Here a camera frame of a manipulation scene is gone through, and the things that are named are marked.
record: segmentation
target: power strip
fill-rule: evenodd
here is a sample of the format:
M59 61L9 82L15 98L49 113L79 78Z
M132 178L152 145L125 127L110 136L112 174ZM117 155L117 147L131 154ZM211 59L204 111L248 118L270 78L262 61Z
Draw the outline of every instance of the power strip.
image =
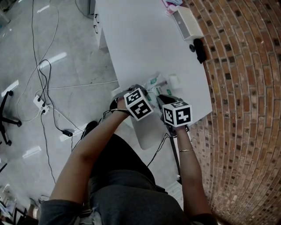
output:
M40 111L43 111L45 110L45 112L43 114L47 114L49 112L49 106L47 106L43 101L42 99L39 100L39 96L36 95L33 102L34 104L39 108Z

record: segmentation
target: bracelet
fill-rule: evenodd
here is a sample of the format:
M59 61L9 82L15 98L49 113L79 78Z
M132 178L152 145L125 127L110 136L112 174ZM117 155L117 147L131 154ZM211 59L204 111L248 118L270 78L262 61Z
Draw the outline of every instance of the bracelet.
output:
M191 152L193 149L179 150L179 152Z

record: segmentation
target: gray floor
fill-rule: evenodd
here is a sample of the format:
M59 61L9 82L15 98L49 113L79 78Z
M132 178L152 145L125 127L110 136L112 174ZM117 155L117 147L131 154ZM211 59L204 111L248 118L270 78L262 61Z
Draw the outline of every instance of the gray floor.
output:
M58 55L64 58L52 63L50 87L65 87L80 84L99 83L116 80L110 55L101 51L96 45L93 31L93 21L81 15L74 0L52 0L52 5L58 7L59 24L53 44L46 54L46 59ZM57 23L57 10L49 5L48 0L35 0L34 4L34 36L37 59L42 58L48 48ZM16 103L28 82L31 72L35 69L32 49L31 16L32 1L16 2L7 13L11 22L0 29L0 92L11 83L19 80L19 86L14 90L14 96L9 98L5 114L17 118ZM76 87L63 90L52 90L50 96L56 108L61 111L76 126L82 126L92 120L100 119L108 109L111 91L118 83L110 83L89 87ZM33 103L35 92L40 89L37 73L33 73L26 92L18 105L18 113L23 120L36 116L37 108ZM74 127L56 114L57 124L61 129ZM43 116L47 134L50 164L55 179L58 178L71 152L71 140L62 142L61 132L55 129L52 111ZM13 142L9 147L0 145L0 158L7 161L8 166L0 175L0 185L9 184L11 191L25 207L29 197L38 199L41 194L50 195L54 182L47 162L45 140L40 116L31 122L23 122L18 128L5 124L7 135ZM117 132L137 152L147 164L154 155L159 143L148 150L140 149L134 131L122 124ZM42 151L23 159L25 152L40 146ZM177 179L176 165L173 159L170 143L167 140L161 152L157 155L150 169L156 183L167 187Z

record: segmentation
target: small container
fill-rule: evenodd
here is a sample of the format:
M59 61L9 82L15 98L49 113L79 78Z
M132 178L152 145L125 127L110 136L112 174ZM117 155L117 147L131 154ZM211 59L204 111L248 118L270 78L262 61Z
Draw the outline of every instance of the small container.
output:
M177 7L174 5L169 5L165 11L168 16L171 16L173 13L177 11Z

